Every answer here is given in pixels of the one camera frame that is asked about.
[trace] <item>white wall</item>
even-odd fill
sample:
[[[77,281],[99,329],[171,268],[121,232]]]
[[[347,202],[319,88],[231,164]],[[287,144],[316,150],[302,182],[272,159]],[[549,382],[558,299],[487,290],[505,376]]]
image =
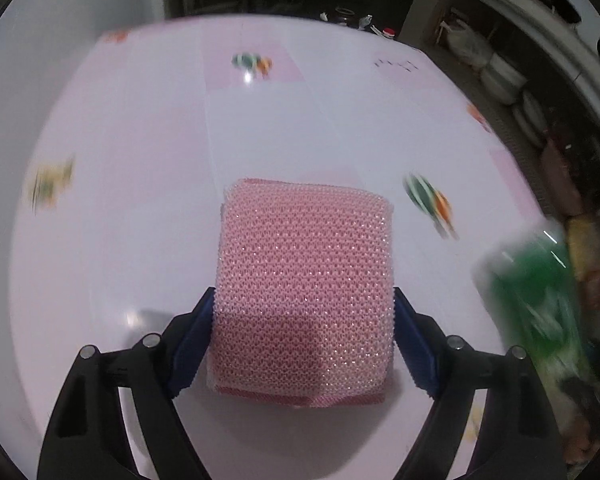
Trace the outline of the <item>white wall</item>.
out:
[[[52,105],[96,38],[163,17],[160,0],[13,0],[0,18],[0,442],[30,479],[42,435],[20,384],[8,305],[24,172]]]

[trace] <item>white plastic bag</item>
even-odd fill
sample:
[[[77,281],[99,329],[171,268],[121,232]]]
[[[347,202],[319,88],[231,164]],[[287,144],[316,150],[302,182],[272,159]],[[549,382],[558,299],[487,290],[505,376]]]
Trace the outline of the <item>white plastic bag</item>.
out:
[[[449,50],[463,63],[476,72],[482,70],[493,55],[493,49],[485,37],[475,32],[461,20],[449,25],[442,22],[440,26],[446,30],[446,42]]]

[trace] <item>blue gripper pad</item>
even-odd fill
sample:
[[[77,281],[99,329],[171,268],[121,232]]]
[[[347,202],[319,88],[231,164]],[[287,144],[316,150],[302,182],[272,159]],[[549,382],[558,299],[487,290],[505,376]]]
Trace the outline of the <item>blue gripper pad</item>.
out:
[[[400,288],[394,289],[394,338],[416,386],[431,397],[440,393],[438,352],[445,335],[429,316],[416,313]]]
[[[166,389],[172,399],[181,390],[191,386],[198,368],[200,368],[202,358],[205,356],[206,349],[211,342],[214,293],[215,290],[209,288],[193,312],[174,318],[174,321],[176,321],[181,317],[182,322],[189,325],[182,327],[184,335],[178,341],[171,355],[171,374]],[[170,327],[171,325],[165,330],[165,336]]]

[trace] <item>pink sponge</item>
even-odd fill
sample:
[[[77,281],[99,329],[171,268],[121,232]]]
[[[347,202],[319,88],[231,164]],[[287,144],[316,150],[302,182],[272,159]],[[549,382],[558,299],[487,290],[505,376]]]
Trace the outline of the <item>pink sponge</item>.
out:
[[[210,386],[296,406],[381,402],[391,215],[359,189],[238,181],[222,206]]]

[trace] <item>scrubbing pad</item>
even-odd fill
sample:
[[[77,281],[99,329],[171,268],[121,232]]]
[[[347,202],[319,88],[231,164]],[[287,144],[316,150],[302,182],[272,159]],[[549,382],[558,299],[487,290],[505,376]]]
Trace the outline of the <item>scrubbing pad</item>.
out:
[[[210,386],[299,406],[382,401],[391,216],[362,190],[237,182],[222,207]]]

